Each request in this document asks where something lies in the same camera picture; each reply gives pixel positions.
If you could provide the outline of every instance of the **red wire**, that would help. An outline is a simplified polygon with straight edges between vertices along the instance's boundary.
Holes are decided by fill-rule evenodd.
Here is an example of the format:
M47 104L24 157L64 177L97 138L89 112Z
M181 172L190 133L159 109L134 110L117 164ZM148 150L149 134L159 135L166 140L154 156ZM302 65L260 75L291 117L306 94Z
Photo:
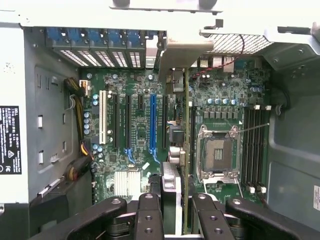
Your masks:
M197 73L196 76L199 76L200 74L204 74L205 72L207 71L210 71L212 69L220 69L222 67L225 67L225 66L228 66L230 64L233 64L243 53L244 53L244 50L245 50L245 40L244 40L244 37L239 34L239 37L241 38L242 40L242 49L241 49L241 52L238 56L236 56L231 62L227 62L227 63L224 63L224 64L221 64L219 66L216 66L216 67L208 67L207 69L205 70L202 70L200 73Z

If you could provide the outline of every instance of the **motherboard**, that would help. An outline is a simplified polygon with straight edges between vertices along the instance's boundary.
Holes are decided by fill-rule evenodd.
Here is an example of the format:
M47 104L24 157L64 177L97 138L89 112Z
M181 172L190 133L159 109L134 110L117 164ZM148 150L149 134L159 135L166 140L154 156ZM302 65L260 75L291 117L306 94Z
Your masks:
M189 139L188 171L198 192L213 194L224 203L240 195L240 184L264 183L268 128L259 126L266 123L267 114L258 112L265 112L269 103L265 85L270 69L241 59L235 66L239 67L233 72L191 68L188 101L181 94L166 94L156 70L83 69L83 128L94 156L94 202L112 196L130 200L148 192L149 177L160 173L160 163L169 161L170 147L178 141L171 139L171 132L174 138ZM183 113L186 105L188 123ZM250 120L248 111L254 111ZM183 135L179 132L183 127L178 126L186 124L190 132ZM259 138L257 147L251 146L254 136ZM247 166L256 162L259 166L251 171ZM228 179L240 182L237 186ZM258 202L247 189L243 188L244 197Z

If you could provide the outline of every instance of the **green circuit board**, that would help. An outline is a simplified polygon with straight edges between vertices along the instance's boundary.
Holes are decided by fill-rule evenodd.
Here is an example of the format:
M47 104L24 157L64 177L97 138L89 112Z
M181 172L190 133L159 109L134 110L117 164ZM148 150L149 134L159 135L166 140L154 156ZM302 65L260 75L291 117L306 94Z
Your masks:
M241 130L244 120L243 107L247 104L265 104L268 101L269 95L264 89L263 91L252 89L264 87L264 83L270 77L270 71L267 68L257 69L244 64L236 68L233 73L223 72L221 69L211 70L206 72L205 78L202 78L201 74L197 75L198 72L196 69L191 69L189 81L189 100L196 109L194 124L196 133L203 124L214 130L229 131L234 125ZM112 196L130 200L134 194L147 192L150 188L148 177L151 174L160 173L158 162L167 160L170 145L167 131L163 134L163 124L166 125L162 118L165 90L163 84L158 81L158 72L156 70L86 68L82 70L80 76L81 80L89 85L83 104L84 112L89 114L89 127L85 139L90 140L94 154L94 163L91 166L95 176L94 201L98 203ZM105 91L106 94L105 115L108 132L103 144L100 143L101 91ZM156 159L149 148L151 95L155 96L156 101ZM128 96L130 96L129 118L131 119L130 154L127 148L126 125ZM218 104L215 104L216 99L220 100ZM182 103L183 99L181 96L172 94L167 96L167 100L166 120L179 121L183 116L179 112L182 109L179 104L185 105ZM237 155L241 153L242 149L234 144L233 164L236 164ZM204 192L199 182L195 185L198 191ZM207 192L214 194L221 202L239 194L237 185L234 184L207 185ZM248 193L244 195L254 202L258 201L255 195Z

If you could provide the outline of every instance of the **blue connector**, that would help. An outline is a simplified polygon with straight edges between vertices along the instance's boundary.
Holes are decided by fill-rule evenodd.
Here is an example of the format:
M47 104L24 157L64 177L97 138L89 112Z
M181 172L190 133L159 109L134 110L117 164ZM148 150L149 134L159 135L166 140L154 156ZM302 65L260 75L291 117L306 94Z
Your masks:
M157 95L150 95L150 139L149 139L149 153L153 156L156 163L160 164L157 160Z

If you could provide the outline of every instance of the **power supply label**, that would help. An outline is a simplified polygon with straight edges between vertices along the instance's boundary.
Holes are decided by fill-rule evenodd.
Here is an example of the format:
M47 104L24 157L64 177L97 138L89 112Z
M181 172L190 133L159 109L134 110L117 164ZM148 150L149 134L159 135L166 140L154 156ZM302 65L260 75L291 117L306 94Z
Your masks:
M22 174L18 106L0 106L0 175Z

